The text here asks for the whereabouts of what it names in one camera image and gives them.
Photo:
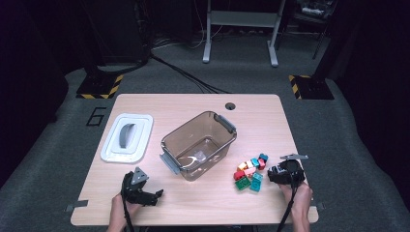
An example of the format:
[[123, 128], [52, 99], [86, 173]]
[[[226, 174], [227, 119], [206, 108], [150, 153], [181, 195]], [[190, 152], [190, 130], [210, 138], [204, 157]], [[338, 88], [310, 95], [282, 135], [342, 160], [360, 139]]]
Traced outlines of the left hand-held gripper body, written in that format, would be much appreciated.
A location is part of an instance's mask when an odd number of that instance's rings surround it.
[[132, 204], [147, 204], [149, 197], [143, 191], [149, 177], [139, 167], [125, 175], [122, 183], [121, 194]]

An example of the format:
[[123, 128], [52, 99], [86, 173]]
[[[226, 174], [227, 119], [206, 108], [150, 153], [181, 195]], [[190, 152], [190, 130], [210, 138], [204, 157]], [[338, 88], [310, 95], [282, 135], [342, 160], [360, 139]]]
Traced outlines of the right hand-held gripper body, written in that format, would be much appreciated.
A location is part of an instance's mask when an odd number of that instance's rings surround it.
[[308, 156], [292, 154], [282, 157], [279, 166], [284, 170], [281, 174], [283, 185], [299, 186], [305, 180], [305, 170], [300, 165], [300, 160], [307, 160]]

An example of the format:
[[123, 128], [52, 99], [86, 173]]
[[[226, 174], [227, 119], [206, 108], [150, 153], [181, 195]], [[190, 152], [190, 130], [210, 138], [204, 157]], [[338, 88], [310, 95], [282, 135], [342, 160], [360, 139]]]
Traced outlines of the pile of coloured toy bricks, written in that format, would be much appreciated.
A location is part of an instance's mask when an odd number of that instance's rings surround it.
[[238, 190], [250, 189], [255, 192], [261, 190], [262, 181], [264, 175], [263, 170], [259, 170], [258, 167], [253, 166], [250, 159], [243, 161], [247, 164], [248, 168], [245, 170], [236, 171], [233, 174], [233, 179], [235, 181], [235, 186]]

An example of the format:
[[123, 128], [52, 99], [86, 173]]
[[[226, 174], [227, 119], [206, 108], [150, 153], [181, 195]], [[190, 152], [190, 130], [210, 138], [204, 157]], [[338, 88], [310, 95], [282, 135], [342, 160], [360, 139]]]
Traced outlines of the white lid with grey handle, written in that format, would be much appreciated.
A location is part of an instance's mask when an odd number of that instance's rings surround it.
[[147, 148], [154, 119], [149, 114], [122, 113], [109, 129], [101, 151], [106, 162], [137, 163]]

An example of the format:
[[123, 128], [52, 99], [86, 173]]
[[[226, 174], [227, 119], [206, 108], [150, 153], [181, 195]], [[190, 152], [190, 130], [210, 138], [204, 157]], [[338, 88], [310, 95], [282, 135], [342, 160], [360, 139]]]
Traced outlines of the brown translucent storage box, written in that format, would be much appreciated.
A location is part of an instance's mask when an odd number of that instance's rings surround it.
[[161, 140], [161, 159], [174, 174], [193, 182], [226, 157], [236, 138], [230, 121], [205, 111]]

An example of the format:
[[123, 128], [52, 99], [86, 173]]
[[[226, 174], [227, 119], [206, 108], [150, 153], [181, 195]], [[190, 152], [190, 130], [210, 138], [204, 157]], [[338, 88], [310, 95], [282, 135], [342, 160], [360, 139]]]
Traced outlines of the person's left hand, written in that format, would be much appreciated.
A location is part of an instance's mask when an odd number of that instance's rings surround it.
[[[127, 210], [130, 214], [130, 218], [134, 217], [141, 207], [139, 204], [132, 204], [126, 201]], [[127, 221], [125, 218], [124, 212], [124, 205], [123, 205], [123, 198], [120, 193], [115, 195], [111, 200], [111, 210], [110, 210], [110, 218], [109, 218], [109, 225], [127, 225]]]

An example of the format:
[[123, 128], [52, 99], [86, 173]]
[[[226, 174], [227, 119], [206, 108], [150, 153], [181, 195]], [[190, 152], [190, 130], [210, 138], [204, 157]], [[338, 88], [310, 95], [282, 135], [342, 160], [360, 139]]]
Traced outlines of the person's right hand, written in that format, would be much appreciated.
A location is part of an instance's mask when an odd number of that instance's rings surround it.
[[291, 213], [293, 216], [306, 216], [310, 207], [310, 201], [313, 194], [312, 189], [306, 183], [298, 186], [296, 191], [288, 185], [279, 185], [287, 203], [293, 202]]

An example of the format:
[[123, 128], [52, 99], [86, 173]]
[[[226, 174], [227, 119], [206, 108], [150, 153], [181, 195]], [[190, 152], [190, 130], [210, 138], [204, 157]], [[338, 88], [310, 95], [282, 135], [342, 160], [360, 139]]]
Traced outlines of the dark curtain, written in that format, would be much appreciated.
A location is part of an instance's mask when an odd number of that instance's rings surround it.
[[364, 0], [337, 81], [358, 135], [410, 210], [410, 0]]
[[68, 93], [58, 0], [0, 0], [0, 188]]

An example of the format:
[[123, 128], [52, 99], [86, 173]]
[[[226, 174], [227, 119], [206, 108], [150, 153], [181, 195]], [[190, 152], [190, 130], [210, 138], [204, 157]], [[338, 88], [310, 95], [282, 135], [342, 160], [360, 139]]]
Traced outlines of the dark equipment cabinet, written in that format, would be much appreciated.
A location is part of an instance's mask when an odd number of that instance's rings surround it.
[[146, 62], [149, 48], [139, 0], [83, 0], [102, 60], [108, 64]]

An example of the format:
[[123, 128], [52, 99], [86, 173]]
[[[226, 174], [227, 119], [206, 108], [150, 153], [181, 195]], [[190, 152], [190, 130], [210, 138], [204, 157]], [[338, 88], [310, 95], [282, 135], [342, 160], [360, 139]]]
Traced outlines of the striped black base plate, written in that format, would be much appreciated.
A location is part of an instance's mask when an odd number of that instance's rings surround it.
[[334, 99], [325, 80], [317, 80], [308, 75], [289, 75], [288, 78], [297, 100]]
[[81, 99], [112, 99], [123, 80], [122, 75], [104, 74], [99, 77], [87, 76], [76, 91]]

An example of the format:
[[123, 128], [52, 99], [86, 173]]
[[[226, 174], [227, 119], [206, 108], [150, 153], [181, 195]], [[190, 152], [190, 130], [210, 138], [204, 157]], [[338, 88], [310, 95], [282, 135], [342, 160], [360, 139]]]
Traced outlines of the grey metal stand frame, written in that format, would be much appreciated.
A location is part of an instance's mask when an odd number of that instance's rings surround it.
[[207, 0], [206, 43], [202, 62], [205, 64], [210, 62], [212, 48], [212, 25], [271, 28], [273, 30], [273, 34], [272, 38], [267, 41], [267, 46], [271, 66], [277, 68], [278, 57], [276, 55], [275, 43], [278, 36], [278, 29], [281, 23], [285, 3], [286, 0], [279, 0], [278, 10], [275, 13], [257, 13], [215, 11], [212, 9], [212, 0]]

